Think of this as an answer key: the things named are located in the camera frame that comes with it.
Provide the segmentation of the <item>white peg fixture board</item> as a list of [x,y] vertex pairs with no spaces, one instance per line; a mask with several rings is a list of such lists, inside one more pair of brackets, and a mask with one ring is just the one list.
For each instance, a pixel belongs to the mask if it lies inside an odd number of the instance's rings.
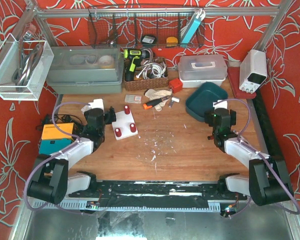
[[[138,134],[137,125],[135,123],[132,112],[129,115],[125,114],[124,110],[115,113],[116,121],[112,123],[112,128],[114,132],[115,139],[122,140],[125,138],[132,137]],[[136,132],[131,132],[130,124],[134,123],[136,126]],[[115,128],[120,128],[122,132],[122,136],[120,138],[116,138]]]

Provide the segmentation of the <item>red large spring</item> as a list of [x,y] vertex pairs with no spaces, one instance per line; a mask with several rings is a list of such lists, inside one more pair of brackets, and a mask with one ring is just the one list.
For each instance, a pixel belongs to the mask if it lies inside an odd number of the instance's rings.
[[124,113],[125,113],[126,115],[129,115],[129,114],[131,113],[130,107],[129,107],[128,105],[125,105],[125,106],[124,106]]

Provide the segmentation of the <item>small red spring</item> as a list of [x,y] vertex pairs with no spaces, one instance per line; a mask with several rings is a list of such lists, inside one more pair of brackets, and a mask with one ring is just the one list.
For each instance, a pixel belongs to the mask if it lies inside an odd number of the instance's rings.
[[131,131],[132,133],[135,133],[135,132],[137,131],[136,125],[135,125],[134,123],[131,123],[131,124],[129,125],[129,127],[130,127],[130,131]]

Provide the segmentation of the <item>black orange screwdriver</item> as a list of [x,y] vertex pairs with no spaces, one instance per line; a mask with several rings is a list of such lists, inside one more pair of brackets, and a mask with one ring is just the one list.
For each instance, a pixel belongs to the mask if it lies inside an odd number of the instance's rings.
[[148,101],[148,102],[146,102],[146,103],[143,104],[143,108],[145,110],[154,108],[155,106],[159,105],[163,101],[169,100],[170,98],[171,98],[171,96],[167,95],[167,96],[164,96],[164,97],[161,97],[161,98],[150,100],[150,101]]

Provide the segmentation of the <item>white plug adapter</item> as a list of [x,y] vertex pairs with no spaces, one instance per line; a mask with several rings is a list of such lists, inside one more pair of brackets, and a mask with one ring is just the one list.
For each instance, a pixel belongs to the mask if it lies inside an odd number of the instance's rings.
[[91,107],[89,105],[85,105],[81,108],[81,112],[82,112],[82,114],[84,114],[86,111],[88,111],[90,109],[91,109]]

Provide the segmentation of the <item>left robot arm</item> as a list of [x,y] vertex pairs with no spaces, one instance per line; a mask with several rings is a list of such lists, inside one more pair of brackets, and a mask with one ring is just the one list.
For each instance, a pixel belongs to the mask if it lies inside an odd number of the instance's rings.
[[81,159],[95,152],[105,141],[106,125],[117,120],[115,109],[107,111],[92,108],[83,113],[86,124],[74,142],[50,155],[40,154],[34,161],[23,198],[32,197],[58,205],[66,195],[95,187],[96,175],[78,171],[70,176],[69,170]]

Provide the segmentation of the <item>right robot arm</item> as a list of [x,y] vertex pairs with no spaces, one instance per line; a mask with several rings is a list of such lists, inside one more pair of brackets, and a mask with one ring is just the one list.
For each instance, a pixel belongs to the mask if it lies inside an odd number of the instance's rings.
[[258,151],[233,131],[232,126],[236,124],[234,110],[217,108],[206,111],[204,121],[212,128],[208,140],[248,169],[248,176],[239,173],[220,176],[217,181],[220,194],[233,192],[249,196],[258,206],[294,199],[285,160]]

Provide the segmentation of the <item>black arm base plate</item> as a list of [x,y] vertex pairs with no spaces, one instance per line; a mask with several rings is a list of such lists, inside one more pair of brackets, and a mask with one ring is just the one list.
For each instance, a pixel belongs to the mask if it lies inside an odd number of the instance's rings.
[[218,192],[216,182],[98,180],[93,187],[69,194],[70,198],[96,199],[105,208],[207,208],[208,203],[234,204],[248,198]]

